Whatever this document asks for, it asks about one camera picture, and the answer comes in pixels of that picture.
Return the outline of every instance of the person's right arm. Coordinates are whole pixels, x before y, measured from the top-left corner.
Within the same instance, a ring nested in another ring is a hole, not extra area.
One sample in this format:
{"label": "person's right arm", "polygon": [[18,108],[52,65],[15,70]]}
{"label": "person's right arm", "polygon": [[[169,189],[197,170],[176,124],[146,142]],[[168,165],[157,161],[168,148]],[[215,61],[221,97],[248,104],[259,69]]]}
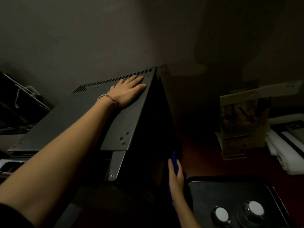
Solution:
{"label": "person's right arm", "polygon": [[169,186],[173,200],[173,206],[177,213],[181,228],[201,228],[196,221],[184,198],[184,176],[180,162],[177,160],[178,173],[175,175],[172,160],[168,160],[169,167]]}

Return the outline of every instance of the hand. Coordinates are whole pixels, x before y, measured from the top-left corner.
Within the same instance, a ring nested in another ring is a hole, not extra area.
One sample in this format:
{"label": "hand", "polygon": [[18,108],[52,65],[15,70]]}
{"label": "hand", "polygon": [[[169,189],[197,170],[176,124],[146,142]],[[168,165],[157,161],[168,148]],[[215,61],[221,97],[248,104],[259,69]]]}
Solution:
{"label": "hand", "polygon": [[142,80],[143,76],[136,78],[136,75],[126,81],[121,79],[116,86],[111,87],[108,95],[116,101],[117,107],[124,107],[147,87],[146,84],[140,84]]}
{"label": "hand", "polygon": [[184,176],[183,169],[181,168],[181,163],[177,160],[178,165],[178,173],[175,175],[172,160],[168,160],[168,168],[169,168],[169,186],[171,191],[171,196],[173,201],[179,197],[184,195]]}

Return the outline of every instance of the bracelet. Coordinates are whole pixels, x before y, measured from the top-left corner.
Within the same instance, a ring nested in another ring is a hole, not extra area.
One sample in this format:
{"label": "bracelet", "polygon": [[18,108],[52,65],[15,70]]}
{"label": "bracelet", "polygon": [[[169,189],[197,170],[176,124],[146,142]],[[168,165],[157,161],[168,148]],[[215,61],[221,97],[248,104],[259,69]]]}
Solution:
{"label": "bracelet", "polygon": [[114,98],[112,98],[110,95],[107,95],[107,94],[100,95],[100,96],[97,98],[97,101],[98,101],[99,99],[101,99],[102,97],[108,97],[108,98],[110,98],[110,99],[114,102],[115,109],[117,108],[116,101],[115,101]]}

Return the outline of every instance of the metal bracket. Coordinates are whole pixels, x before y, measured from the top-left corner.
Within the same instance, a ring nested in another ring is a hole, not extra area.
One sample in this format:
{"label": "metal bracket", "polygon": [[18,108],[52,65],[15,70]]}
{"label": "metal bracket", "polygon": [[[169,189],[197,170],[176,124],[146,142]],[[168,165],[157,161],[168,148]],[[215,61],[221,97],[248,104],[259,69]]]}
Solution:
{"label": "metal bracket", "polygon": [[126,151],[113,151],[112,159],[110,164],[109,171],[109,181],[114,181],[117,178],[118,172],[120,170],[121,164],[123,163],[123,158],[125,156]]}

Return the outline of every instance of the gray wall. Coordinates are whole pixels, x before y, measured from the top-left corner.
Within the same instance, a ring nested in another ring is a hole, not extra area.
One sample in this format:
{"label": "gray wall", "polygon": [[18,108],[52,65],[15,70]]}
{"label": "gray wall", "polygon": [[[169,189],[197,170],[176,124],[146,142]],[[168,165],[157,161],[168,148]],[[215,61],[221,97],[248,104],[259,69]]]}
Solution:
{"label": "gray wall", "polygon": [[[218,120],[218,96],[229,83],[304,78],[302,6],[303,0],[2,0],[0,69],[56,105],[78,84],[167,64],[162,76],[175,122]],[[302,106],[299,96],[273,103]]]}

